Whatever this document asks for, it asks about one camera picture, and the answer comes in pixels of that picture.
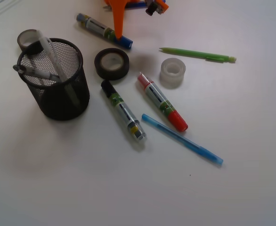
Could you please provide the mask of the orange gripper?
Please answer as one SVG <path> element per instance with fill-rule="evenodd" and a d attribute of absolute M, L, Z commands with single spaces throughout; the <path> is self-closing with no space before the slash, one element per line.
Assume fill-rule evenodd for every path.
<path fill-rule="evenodd" d="M 115 36 L 118 40 L 122 37 L 124 11 L 128 2 L 128 0 L 105 0 L 113 12 Z M 154 12 L 161 15 L 169 8 L 163 0 L 145 0 L 145 3 L 147 6 L 146 13 L 150 16 Z"/>

